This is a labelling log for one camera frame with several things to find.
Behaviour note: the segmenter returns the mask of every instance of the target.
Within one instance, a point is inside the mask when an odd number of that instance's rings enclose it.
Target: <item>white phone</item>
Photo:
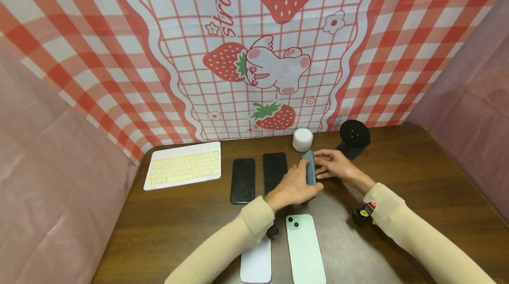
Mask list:
[[[240,255],[240,280],[242,283],[270,283],[272,279],[270,249],[270,239],[265,236],[260,243]]]
[[[294,284],[326,284],[313,217],[309,214],[289,215],[286,227]]]

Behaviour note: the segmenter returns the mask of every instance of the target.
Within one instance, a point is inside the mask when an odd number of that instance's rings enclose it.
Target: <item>star print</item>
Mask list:
[[[209,33],[209,35],[214,35],[214,36],[217,36],[217,33],[219,32],[219,27],[216,26],[213,22],[210,22],[209,24],[207,24],[205,26],[205,28],[207,28],[207,32]]]

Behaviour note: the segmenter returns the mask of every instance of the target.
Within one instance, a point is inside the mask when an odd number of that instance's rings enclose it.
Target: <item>checkered pattern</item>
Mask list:
[[[0,42],[138,161],[160,144],[328,130],[346,117],[398,124],[494,1],[309,0],[281,25],[260,0],[0,0]],[[236,37],[208,33],[224,27],[221,10]],[[338,11],[344,26],[326,32]],[[202,62],[262,35],[279,57],[289,47],[311,57],[297,92],[227,82]],[[292,127],[250,119],[253,103],[272,101],[294,108]]]
[[[458,52],[495,0],[373,0],[367,39],[336,86],[328,128],[341,116],[367,126],[402,123]]]

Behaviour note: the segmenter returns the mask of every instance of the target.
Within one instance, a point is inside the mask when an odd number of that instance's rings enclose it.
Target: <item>cartoon bunny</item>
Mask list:
[[[262,36],[248,50],[244,81],[260,89],[277,87],[280,94],[295,93],[311,59],[297,47],[289,48],[283,57],[278,57],[272,51],[273,40],[272,36]]]

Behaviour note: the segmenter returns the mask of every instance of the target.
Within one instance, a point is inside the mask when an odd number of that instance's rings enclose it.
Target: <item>smartphone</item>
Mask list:
[[[272,279],[271,241],[264,237],[260,243],[240,255],[242,283],[270,283]]]
[[[232,170],[232,204],[247,204],[255,199],[255,160],[235,159]]]
[[[325,284],[325,270],[317,232],[309,214],[286,217],[289,259],[295,284]]]
[[[263,154],[263,181],[265,194],[270,193],[288,172],[285,153]]]
[[[315,171],[315,154],[312,150],[306,151],[304,156],[301,159],[309,160],[309,163],[306,166],[306,181],[309,186],[314,186],[317,183],[317,175]]]

